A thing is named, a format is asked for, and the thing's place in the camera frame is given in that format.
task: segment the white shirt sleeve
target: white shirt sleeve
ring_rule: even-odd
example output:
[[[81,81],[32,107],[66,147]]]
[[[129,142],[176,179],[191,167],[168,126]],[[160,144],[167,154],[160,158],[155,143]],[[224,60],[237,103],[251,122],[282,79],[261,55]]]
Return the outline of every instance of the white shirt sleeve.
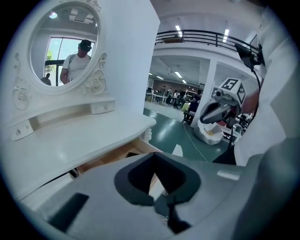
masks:
[[[70,62],[71,55],[68,55],[66,60],[64,61],[64,64],[62,65],[62,68],[68,69],[69,68],[69,62]]]

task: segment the white vanity table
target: white vanity table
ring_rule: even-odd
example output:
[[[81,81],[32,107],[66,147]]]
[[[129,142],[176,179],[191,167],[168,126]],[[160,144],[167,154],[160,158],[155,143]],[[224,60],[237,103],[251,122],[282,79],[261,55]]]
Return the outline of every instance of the white vanity table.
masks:
[[[136,138],[148,144],[155,124],[147,116],[116,110],[64,120],[9,142],[2,166],[13,196],[21,200],[52,179]]]
[[[62,86],[44,84],[32,68],[38,62],[31,49],[35,47],[39,28],[47,26],[45,21],[52,21],[49,13],[53,16],[55,11],[70,12],[70,16],[81,11],[81,16],[87,15],[87,24],[93,24],[98,33],[86,68]],[[45,1],[18,34],[3,71],[8,82],[5,105],[11,105],[13,110],[4,121],[7,137],[1,149],[1,170],[16,201],[36,209],[72,180],[68,176],[70,170],[93,164],[125,144],[132,143],[140,153],[160,151],[148,143],[155,120],[118,108],[106,87],[107,54],[102,52],[105,20],[97,1]]]

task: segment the white pillar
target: white pillar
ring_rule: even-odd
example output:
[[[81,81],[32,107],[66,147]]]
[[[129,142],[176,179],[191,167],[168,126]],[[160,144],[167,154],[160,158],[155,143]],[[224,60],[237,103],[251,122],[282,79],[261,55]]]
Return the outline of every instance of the white pillar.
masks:
[[[197,125],[197,121],[200,119],[200,112],[201,112],[203,106],[210,100],[210,95],[211,95],[211,92],[213,91],[213,88],[215,85],[216,68],[217,68],[217,60],[211,59],[210,67],[208,69],[206,83],[205,83],[204,90],[202,93],[202,97],[201,97],[200,103],[198,105],[193,122],[191,124],[191,126],[193,128]]]

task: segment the ornate mirror frame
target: ornate mirror frame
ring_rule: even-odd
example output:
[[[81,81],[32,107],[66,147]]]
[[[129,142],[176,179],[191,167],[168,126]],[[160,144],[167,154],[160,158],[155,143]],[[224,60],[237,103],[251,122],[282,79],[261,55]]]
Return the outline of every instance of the ornate mirror frame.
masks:
[[[43,84],[34,73],[31,64],[31,49],[40,27],[44,24],[45,18],[48,18],[51,11],[68,5],[85,7],[93,13],[97,22],[97,42],[94,46],[96,49],[90,63],[77,78],[66,85],[50,87]],[[106,84],[102,66],[105,63],[106,54],[102,51],[105,45],[106,29],[103,13],[97,0],[51,0],[42,2],[26,19],[26,33],[27,34],[23,36],[23,45],[26,46],[26,48],[23,52],[17,52],[15,55],[15,69],[18,72],[18,79],[20,81],[26,80],[35,90],[48,95],[66,93],[84,81],[87,81],[86,90],[90,90],[94,94],[101,94],[105,91]],[[18,104],[16,105],[16,107],[21,110],[20,108],[26,108],[24,99],[30,96],[26,96],[26,89],[22,88],[22,86],[18,86],[18,83],[19,81],[16,81],[15,91],[18,93],[15,96],[17,99],[14,99],[14,101],[15,103],[16,101],[23,102],[20,103],[19,107],[17,106]]]

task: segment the mirror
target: mirror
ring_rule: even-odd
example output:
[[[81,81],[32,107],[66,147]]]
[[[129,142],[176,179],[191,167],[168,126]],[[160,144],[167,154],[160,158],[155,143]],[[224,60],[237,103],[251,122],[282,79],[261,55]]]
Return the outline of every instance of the mirror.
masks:
[[[40,82],[61,86],[79,76],[95,52],[98,24],[82,6],[58,6],[44,16],[31,46],[31,65]]]

